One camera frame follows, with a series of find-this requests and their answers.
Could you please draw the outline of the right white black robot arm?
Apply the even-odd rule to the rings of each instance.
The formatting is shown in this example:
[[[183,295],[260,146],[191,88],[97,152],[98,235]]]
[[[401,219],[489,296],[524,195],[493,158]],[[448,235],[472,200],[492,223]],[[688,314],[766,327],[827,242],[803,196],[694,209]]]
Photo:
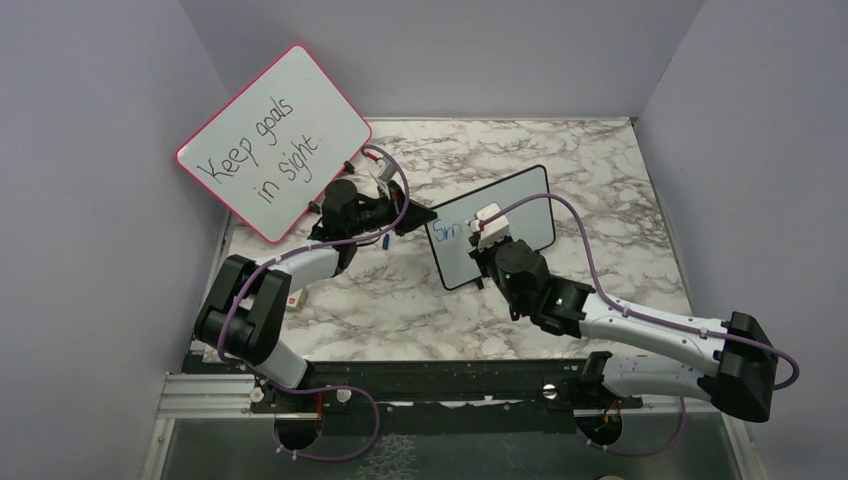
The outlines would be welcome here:
[[[640,313],[588,284],[551,273],[543,255],[511,237],[486,248],[472,246],[469,256],[482,276],[493,280],[512,320],[528,318],[554,336],[607,340],[648,352],[643,359],[594,355],[576,383],[585,404],[665,395],[707,401],[748,422],[769,419],[778,356],[755,317]]]

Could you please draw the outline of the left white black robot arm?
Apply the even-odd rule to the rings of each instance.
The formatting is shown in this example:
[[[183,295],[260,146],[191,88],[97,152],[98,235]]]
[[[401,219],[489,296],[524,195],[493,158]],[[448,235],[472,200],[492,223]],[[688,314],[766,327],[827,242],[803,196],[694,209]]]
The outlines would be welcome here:
[[[280,334],[291,293],[342,273],[360,244],[381,233],[403,236],[434,220],[436,212],[406,197],[394,181],[376,198],[353,182],[335,180],[325,189],[321,217],[303,246],[263,262],[227,257],[196,318],[196,340],[242,361],[277,384],[276,396],[298,411],[313,401],[309,362]]]

